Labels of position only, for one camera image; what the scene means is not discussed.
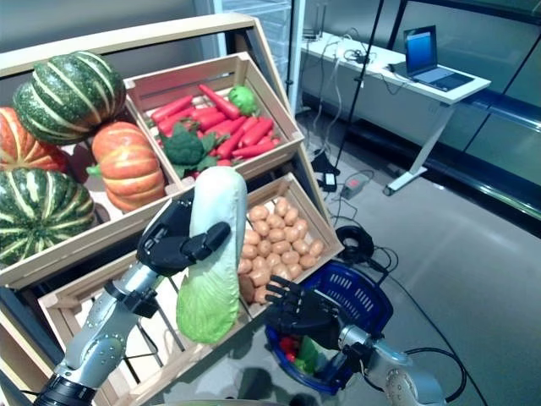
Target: wooden crate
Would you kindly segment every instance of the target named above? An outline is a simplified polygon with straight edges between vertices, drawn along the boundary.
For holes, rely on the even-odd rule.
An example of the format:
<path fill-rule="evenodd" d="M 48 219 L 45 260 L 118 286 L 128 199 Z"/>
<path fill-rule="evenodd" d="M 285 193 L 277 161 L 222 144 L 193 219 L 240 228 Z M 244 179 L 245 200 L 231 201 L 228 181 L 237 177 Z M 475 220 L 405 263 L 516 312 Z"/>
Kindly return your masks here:
<path fill-rule="evenodd" d="M 324 245 L 323 252 L 316 261 L 316 264 L 303 271 L 295 279 L 294 282 L 299 283 L 341 252 L 343 246 L 338 240 L 334 229 L 321 216 L 320 212 L 315 208 L 314 203 L 306 195 L 304 189 L 292 173 L 288 173 L 250 193 L 248 197 L 249 207 L 265 205 L 270 212 L 273 212 L 276 201 L 280 196 L 287 198 L 292 207 L 297 207 L 299 218 L 303 218 L 308 222 L 309 230 L 305 238 L 306 241 L 310 243 L 314 239 L 320 239 Z M 249 220 L 247 220 L 247 228 L 251 228 Z M 252 317 L 256 317 L 266 308 L 266 304 L 253 303 L 247 305 L 245 302 L 243 303 L 247 306 L 247 311 Z"/>
<path fill-rule="evenodd" d="M 121 113 L 117 120 L 136 123 L 136 119 L 128 109 Z M 145 228 L 148 221 L 160 210 L 169 197 L 179 195 L 180 192 L 174 183 L 172 174 L 162 164 L 168 195 L 135 211 L 122 212 L 107 198 L 103 179 L 89 176 L 86 173 L 88 166 L 96 165 L 90 148 L 91 142 L 92 139 L 88 139 L 75 145 L 64 146 L 62 149 L 68 158 L 68 174 L 89 190 L 95 203 L 95 221 L 92 228 L 11 266 L 0 269 L 0 285 L 15 289 L 24 288 L 105 249 L 111 244 L 134 235 Z"/>
<path fill-rule="evenodd" d="M 272 151 L 235 166 L 246 179 L 289 161 L 303 141 L 303 135 L 291 114 L 281 104 L 246 52 L 136 76 L 125 80 L 125 83 L 128 88 L 128 108 L 136 117 L 138 125 L 145 129 L 164 168 L 172 174 L 175 184 L 181 190 L 189 187 L 191 183 L 182 181 L 175 174 L 165 153 L 156 143 L 158 130 L 152 126 L 150 115 L 158 107 L 187 95 L 196 96 L 196 106 L 205 105 L 207 99 L 201 96 L 197 87 L 199 83 L 205 83 L 222 96 L 235 85 L 247 86 L 255 94 L 261 115 L 272 118 L 275 122 L 275 133 L 280 137 L 281 144 Z"/>
<path fill-rule="evenodd" d="M 92 299 L 100 294 L 105 282 L 121 277 L 129 264 L 134 261 L 135 253 L 127 254 L 39 299 L 51 328 L 64 348 L 85 322 Z M 220 345 L 193 343 L 178 332 L 175 322 L 176 303 L 182 278 L 183 274 L 179 274 L 172 279 L 164 280 L 158 286 L 156 299 L 161 310 L 151 319 L 142 318 L 140 321 L 140 325 L 148 334 L 147 338 L 150 337 L 156 344 L 160 361 L 153 356 L 130 359 L 130 366 L 126 361 L 122 361 L 96 394 L 96 406 L 142 404 Z M 249 321 L 249 315 L 240 305 L 237 322 L 222 341 Z M 154 348 L 149 342 L 138 327 L 134 328 L 127 341 L 126 355 L 150 353 Z M 136 372 L 140 383 L 134 379 L 130 367 Z"/>

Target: broccoli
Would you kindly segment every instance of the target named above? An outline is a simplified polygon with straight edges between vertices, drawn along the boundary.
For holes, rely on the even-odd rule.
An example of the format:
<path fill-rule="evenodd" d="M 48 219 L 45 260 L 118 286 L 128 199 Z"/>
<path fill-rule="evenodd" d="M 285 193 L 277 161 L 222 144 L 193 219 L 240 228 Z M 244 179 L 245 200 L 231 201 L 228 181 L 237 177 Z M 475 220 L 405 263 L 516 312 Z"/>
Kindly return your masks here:
<path fill-rule="evenodd" d="M 180 178 L 186 171 L 202 171 L 216 165 L 216 158 L 208 156 L 218 145 L 214 133 L 198 138 L 195 129 L 186 129 L 181 123 L 175 124 L 171 137 L 160 134 L 163 151 Z"/>

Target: metal pole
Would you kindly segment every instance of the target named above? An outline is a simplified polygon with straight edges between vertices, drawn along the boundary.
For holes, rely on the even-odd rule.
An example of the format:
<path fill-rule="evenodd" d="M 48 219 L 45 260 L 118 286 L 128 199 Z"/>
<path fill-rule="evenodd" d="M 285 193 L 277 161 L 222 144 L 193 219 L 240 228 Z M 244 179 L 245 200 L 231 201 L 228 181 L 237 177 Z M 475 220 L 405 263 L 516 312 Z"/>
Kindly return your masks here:
<path fill-rule="evenodd" d="M 349 129 L 352 125 L 353 112 L 355 111 L 355 105 L 357 104 L 358 93 L 361 90 L 361 84 L 363 83 L 364 74 L 366 73 L 366 66 L 369 64 L 370 50 L 372 49 L 372 44 L 374 44 L 375 31 L 378 28 L 378 23 L 380 22 L 381 9 L 383 8 L 384 1 L 385 0 L 380 0 L 380 3 L 378 4 L 378 10 L 376 11 L 376 14 L 375 14 L 374 25 L 372 26 L 372 33 L 370 34 L 369 47 L 366 50 L 366 54 L 364 55 L 363 68 L 361 69 L 360 75 L 357 78 L 355 78 L 355 81 L 357 82 L 357 88 L 355 89 L 355 95 L 353 96 L 352 106 L 349 109 L 349 114 L 347 116 L 346 131 L 344 133 L 344 136 L 342 137 L 340 150 L 338 150 L 338 156 L 336 157 L 335 169 L 338 168 L 338 162 L 340 161 L 340 156 L 342 155 L 344 144 L 346 144 L 347 134 L 349 133 Z"/>

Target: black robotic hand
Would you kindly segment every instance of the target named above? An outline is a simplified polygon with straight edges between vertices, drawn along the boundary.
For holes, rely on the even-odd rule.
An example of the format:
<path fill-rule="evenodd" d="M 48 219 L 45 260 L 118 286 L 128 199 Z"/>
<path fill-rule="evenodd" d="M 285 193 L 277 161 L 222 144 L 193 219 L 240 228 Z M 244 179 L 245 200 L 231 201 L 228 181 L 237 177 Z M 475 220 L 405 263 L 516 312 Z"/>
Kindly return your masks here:
<path fill-rule="evenodd" d="M 266 288 L 273 294 L 265 298 L 272 303 L 265 312 L 267 324 L 284 334 L 309 336 L 322 347 L 338 348 L 342 328 L 349 317 L 338 303 L 314 290 L 305 290 L 281 277 L 270 277 Z"/>

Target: lettuce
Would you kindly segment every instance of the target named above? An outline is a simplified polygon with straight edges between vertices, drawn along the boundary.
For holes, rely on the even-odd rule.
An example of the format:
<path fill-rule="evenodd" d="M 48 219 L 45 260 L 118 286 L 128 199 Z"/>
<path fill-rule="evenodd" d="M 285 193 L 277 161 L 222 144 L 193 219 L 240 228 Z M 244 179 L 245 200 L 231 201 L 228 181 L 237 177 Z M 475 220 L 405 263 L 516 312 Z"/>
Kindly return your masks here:
<path fill-rule="evenodd" d="M 190 236 L 227 222 L 231 233 L 206 260 L 191 266 L 177 301 L 179 331 L 198 343 L 217 343 L 238 317 L 238 261 L 246 223 L 246 183 L 230 167 L 206 169 L 195 182 Z"/>

